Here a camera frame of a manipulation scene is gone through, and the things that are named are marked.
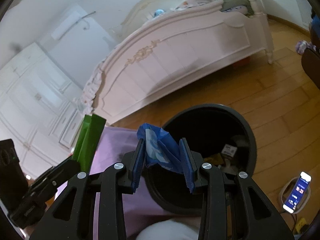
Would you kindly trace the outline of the floral quilt on bed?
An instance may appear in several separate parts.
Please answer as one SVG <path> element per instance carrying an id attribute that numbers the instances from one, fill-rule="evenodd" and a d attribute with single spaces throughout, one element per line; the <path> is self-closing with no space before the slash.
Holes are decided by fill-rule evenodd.
<path id="1" fill-rule="evenodd" d="M 146 102 L 157 91 L 168 87 L 201 65 L 200 57 L 187 41 L 187 33 L 199 32 L 203 9 L 214 9 L 217 17 L 236 11 L 249 15 L 249 0 L 240 0 L 229 9 L 227 0 L 183 0 L 174 8 L 152 9 L 149 5 L 132 10 L 123 29 L 125 38 L 93 71 L 76 101 L 82 115 L 90 115 L 97 108 L 102 92 L 110 93 L 119 85 L 125 95 L 108 103 L 107 114 L 114 116 L 137 102 Z"/>

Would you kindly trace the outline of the purple tablecloth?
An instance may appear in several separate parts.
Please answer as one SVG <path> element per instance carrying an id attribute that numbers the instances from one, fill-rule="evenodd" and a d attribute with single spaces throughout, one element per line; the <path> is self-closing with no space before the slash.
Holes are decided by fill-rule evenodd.
<path id="1" fill-rule="evenodd" d="M 145 147 L 145 141 L 140 139 L 135 151 L 126 153 L 121 162 L 104 172 L 76 175 L 54 204 L 51 218 L 57 221 L 51 222 L 55 228 L 48 233 L 47 239 L 92 239 L 96 192 L 100 192 L 98 239 L 127 239 L 122 195 L 134 194 L 138 188 Z M 185 138 L 180 140 L 179 151 L 185 179 L 192 182 L 192 189 L 195 189 L 195 174 L 203 158 L 189 149 Z M 73 194 L 69 220 L 58 219 L 59 208 Z M 198 239 L 199 236 L 199 218 L 172 218 L 146 227 L 136 239 Z"/>

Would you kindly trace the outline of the smartphone with lit screen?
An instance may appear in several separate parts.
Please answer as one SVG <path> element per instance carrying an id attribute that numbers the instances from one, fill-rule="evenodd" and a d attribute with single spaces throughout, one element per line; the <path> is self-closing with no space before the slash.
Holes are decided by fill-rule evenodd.
<path id="1" fill-rule="evenodd" d="M 296 215 L 304 209 L 311 197 L 311 188 L 309 186 L 312 178 L 309 174 L 302 171 L 289 191 L 289 196 L 285 198 L 282 204 L 283 209 Z"/>

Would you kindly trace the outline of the blue oreo cookie pack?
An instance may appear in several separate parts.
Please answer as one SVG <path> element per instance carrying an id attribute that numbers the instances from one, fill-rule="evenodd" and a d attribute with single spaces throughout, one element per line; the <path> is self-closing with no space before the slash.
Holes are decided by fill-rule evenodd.
<path id="1" fill-rule="evenodd" d="M 142 124 L 137 131 L 137 138 L 146 143 L 146 166 L 154 165 L 171 172 L 183 173 L 180 150 L 169 132 L 148 123 Z"/>

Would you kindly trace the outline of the black round trash bin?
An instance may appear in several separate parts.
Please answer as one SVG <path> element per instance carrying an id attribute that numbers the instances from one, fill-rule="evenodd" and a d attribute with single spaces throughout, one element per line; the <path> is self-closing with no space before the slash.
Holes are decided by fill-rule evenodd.
<path id="1" fill-rule="evenodd" d="M 172 117 L 162 128 L 176 142 L 185 138 L 191 151 L 215 166 L 230 162 L 235 172 L 252 175 L 257 145 L 248 122 L 236 110 L 220 104 L 190 107 Z M 152 199 L 165 211 L 178 215 L 200 215 L 203 194 L 190 192 L 183 174 L 156 164 L 145 171 Z"/>

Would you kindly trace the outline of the white wardrobe cabinet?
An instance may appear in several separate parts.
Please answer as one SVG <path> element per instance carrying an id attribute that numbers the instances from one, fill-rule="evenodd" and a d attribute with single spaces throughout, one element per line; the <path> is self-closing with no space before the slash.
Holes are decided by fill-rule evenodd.
<path id="1" fill-rule="evenodd" d="M 32 179 L 69 156 L 82 123 L 81 93 L 36 43 L 1 69 L 1 139 L 14 141 Z"/>

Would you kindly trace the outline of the cream ornate bed frame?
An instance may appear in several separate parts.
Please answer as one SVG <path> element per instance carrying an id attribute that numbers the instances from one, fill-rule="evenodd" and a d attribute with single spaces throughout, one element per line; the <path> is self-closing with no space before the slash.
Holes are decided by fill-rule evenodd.
<path id="1" fill-rule="evenodd" d="M 233 63 L 264 51 L 273 40 L 260 0 L 252 16 L 222 12 L 223 0 L 172 11 L 130 34 L 102 66 L 94 113 L 108 125 Z"/>

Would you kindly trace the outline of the green plastic bag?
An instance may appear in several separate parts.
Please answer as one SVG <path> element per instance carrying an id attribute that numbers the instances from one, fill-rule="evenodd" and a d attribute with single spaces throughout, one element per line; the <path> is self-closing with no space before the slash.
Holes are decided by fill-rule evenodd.
<path id="1" fill-rule="evenodd" d="M 80 165 L 80 171 L 89 173 L 100 137 L 105 128 L 106 119 L 96 115 L 85 115 L 72 160 Z"/>

